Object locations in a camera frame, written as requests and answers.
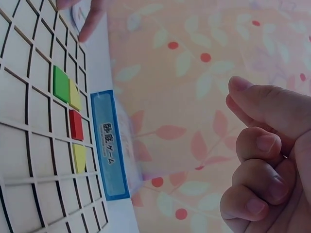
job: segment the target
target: red tile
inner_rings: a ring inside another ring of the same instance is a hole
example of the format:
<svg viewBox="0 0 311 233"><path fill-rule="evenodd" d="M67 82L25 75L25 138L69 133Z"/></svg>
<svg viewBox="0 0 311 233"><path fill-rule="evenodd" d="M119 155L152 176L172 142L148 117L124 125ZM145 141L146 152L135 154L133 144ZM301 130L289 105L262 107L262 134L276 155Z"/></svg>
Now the red tile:
<svg viewBox="0 0 311 233"><path fill-rule="evenodd" d="M82 117L75 110L69 110L71 137L83 141Z"/></svg>

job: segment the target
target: red dot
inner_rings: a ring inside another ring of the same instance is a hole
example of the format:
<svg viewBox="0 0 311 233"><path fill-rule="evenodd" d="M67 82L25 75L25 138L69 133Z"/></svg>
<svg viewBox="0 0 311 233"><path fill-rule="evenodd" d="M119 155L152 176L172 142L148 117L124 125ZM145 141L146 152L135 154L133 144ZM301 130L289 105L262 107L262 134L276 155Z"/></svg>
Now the red dot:
<svg viewBox="0 0 311 233"><path fill-rule="evenodd" d="M260 26L260 22L256 21L256 20L253 20L252 21L253 25L256 26L256 27L259 27Z"/></svg>
<svg viewBox="0 0 311 233"><path fill-rule="evenodd" d="M208 53L202 53L201 54L201 61L202 62L210 62L210 60L211 60L211 56L210 56L210 54L208 54Z"/></svg>
<svg viewBox="0 0 311 233"><path fill-rule="evenodd" d="M301 74L300 74L300 79L301 79L301 81L303 81L303 82L306 80L306 76L305 76L304 73L301 73Z"/></svg>
<svg viewBox="0 0 311 233"><path fill-rule="evenodd" d="M175 50L176 48L178 48L179 44L175 41L172 41L168 44L169 49Z"/></svg>
<svg viewBox="0 0 311 233"><path fill-rule="evenodd" d="M204 166L199 166L199 167L196 168L196 170L199 171L199 170L202 170L203 168L204 168Z"/></svg>
<svg viewBox="0 0 311 233"><path fill-rule="evenodd" d="M162 177L154 178L151 181L152 185L156 188L160 188L164 184L164 180Z"/></svg>
<svg viewBox="0 0 311 233"><path fill-rule="evenodd" d="M175 216L178 220L184 220L188 216L188 212L185 209L178 209Z"/></svg>

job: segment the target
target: blue label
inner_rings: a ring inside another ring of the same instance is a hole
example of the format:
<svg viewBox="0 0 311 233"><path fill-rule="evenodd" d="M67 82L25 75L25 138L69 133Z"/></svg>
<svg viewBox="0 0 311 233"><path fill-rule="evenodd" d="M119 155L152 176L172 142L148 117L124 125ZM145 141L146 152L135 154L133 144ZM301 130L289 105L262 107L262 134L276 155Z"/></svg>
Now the blue label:
<svg viewBox="0 0 311 233"><path fill-rule="evenodd" d="M129 197L112 91L91 94L97 154L107 200Z"/></svg>

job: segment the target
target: colored tile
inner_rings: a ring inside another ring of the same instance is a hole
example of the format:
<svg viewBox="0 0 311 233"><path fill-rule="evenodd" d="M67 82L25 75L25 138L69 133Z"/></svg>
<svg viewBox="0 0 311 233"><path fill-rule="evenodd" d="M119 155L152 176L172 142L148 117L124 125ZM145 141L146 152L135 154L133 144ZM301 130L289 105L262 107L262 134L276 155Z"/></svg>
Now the colored tile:
<svg viewBox="0 0 311 233"><path fill-rule="evenodd" d="M59 67L54 66L53 95L65 103L69 102L69 78Z"/></svg>
<svg viewBox="0 0 311 233"><path fill-rule="evenodd" d="M71 137L83 141L82 117L75 110L69 110Z"/></svg>
<svg viewBox="0 0 311 233"><path fill-rule="evenodd" d="M70 86L70 101L69 105L76 110L81 110L81 100L80 95L77 90L76 85L74 84L74 81L69 79L69 86Z"/></svg>
<svg viewBox="0 0 311 233"><path fill-rule="evenodd" d="M73 144L72 147L76 172L82 173L86 168L86 148L78 144Z"/></svg>

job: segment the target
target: fingernail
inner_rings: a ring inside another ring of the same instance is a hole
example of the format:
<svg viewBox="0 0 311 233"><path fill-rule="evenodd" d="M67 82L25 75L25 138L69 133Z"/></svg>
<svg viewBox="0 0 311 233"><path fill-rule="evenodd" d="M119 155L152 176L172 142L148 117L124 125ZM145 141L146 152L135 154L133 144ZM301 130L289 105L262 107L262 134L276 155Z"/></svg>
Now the fingernail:
<svg viewBox="0 0 311 233"><path fill-rule="evenodd" d="M270 152L272 146L276 142L276 136L264 135L257 138L257 147L263 152Z"/></svg>
<svg viewBox="0 0 311 233"><path fill-rule="evenodd" d="M230 79L230 85L237 91L244 91L249 87L253 86L253 84L250 83L248 80L241 78L239 76L233 76Z"/></svg>
<svg viewBox="0 0 311 233"><path fill-rule="evenodd" d="M287 186L279 179L274 179L269 186L269 192L274 200L281 200L288 193Z"/></svg>
<svg viewBox="0 0 311 233"><path fill-rule="evenodd" d="M252 198L246 204L247 210L254 215L260 214L261 211L264 209L264 207L265 207L265 204L263 203L263 201L256 199L256 198Z"/></svg>

